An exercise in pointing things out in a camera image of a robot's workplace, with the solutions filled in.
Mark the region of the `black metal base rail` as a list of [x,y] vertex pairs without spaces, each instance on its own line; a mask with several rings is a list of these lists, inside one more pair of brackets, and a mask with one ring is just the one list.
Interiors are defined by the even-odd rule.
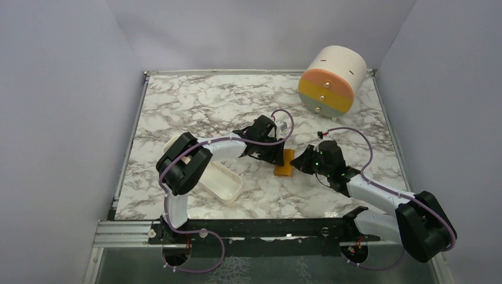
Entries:
[[341,248],[361,241],[363,253],[368,242],[379,241],[364,235],[352,221],[354,213],[342,218],[300,219],[191,219],[178,233],[164,220],[134,222],[124,235],[177,253],[194,257],[275,257],[334,256]]

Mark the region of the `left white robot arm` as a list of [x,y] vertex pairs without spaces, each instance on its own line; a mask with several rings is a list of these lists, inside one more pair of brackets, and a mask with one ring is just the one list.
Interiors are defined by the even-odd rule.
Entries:
[[186,132],[165,144],[156,164],[159,184],[165,191],[163,234],[172,243],[185,238],[188,221],[188,195],[196,186],[214,195],[223,204],[231,204],[240,195],[241,177],[221,164],[222,160],[252,157],[275,166],[283,166],[285,121],[261,115],[253,124],[227,135],[196,138]]

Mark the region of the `yellow leather card holder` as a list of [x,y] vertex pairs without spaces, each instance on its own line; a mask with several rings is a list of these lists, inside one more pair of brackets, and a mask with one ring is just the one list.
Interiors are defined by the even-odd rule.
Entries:
[[274,168],[275,176],[292,176],[292,172],[294,167],[290,164],[290,162],[294,159],[295,150],[294,149],[284,149],[283,158],[284,164],[282,166],[276,165]]

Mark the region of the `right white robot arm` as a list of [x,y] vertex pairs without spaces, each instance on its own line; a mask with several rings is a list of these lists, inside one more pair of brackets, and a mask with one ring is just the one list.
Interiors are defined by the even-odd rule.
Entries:
[[335,141],[307,146],[290,164],[305,174],[325,177],[334,191],[378,208],[358,209],[347,216],[341,227],[350,241],[378,236],[401,245],[422,263],[455,245],[458,235],[432,193],[401,192],[370,180],[346,164]]

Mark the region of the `cylindrical pastel drawer box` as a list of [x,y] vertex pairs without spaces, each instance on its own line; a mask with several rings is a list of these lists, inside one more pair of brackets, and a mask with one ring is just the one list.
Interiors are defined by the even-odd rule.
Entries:
[[298,95],[311,111],[336,119],[349,112],[366,74],[360,54],[347,47],[328,46],[301,75]]

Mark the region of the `white oval plastic tray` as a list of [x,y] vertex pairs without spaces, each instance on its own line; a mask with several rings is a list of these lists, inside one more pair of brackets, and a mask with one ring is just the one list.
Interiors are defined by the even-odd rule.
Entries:
[[242,179],[219,161],[240,157],[246,144],[236,134],[195,138],[190,133],[171,138],[163,146],[156,169],[166,188],[168,208],[186,208],[188,193],[202,187],[223,204],[230,204],[242,191]]

